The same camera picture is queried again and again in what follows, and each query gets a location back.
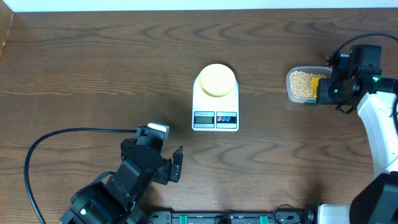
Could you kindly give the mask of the yellow measuring scoop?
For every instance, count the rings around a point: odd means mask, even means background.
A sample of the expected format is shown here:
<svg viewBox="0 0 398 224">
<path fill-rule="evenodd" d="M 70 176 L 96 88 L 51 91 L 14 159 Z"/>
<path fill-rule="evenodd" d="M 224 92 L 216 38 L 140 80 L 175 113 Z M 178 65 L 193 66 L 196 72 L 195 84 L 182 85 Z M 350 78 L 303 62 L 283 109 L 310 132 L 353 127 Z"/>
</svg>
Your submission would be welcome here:
<svg viewBox="0 0 398 224">
<path fill-rule="evenodd" d="M 313 77 L 310 82 L 310 86 L 312 88 L 312 98 L 317 97 L 317 87 L 319 85 L 320 77 Z"/>
</svg>

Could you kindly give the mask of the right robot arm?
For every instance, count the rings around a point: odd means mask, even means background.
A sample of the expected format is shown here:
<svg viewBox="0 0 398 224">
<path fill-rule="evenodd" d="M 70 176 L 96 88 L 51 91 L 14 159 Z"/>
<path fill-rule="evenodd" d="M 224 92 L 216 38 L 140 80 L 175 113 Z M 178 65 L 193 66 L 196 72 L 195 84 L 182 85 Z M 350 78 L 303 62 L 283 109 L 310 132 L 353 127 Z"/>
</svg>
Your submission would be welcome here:
<svg viewBox="0 0 398 224">
<path fill-rule="evenodd" d="M 357 112 L 371 149 L 374 180 L 349 205 L 321 204 L 316 223 L 397 223 L 397 79 L 383 77 L 382 49 L 354 45 L 328 63 L 330 78 L 317 85 L 318 104 Z"/>
</svg>

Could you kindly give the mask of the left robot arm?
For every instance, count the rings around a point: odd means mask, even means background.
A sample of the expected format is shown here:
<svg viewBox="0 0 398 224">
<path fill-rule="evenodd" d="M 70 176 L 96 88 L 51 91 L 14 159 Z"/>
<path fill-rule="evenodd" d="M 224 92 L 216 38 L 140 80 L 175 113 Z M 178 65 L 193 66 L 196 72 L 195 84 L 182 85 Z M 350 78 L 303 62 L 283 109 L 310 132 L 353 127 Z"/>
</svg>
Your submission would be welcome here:
<svg viewBox="0 0 398 224">
<path fill-rule="evenodd" d="M 116 172 L 103 172 L 80 189 L 61 223 L 143 223 L 146 214 L 137 205 L 151 183 L 178 182 L 183 147 L 164 159 L 163 141 L 139 137 L 121 143 L 122 163 Z"/>
</svg>

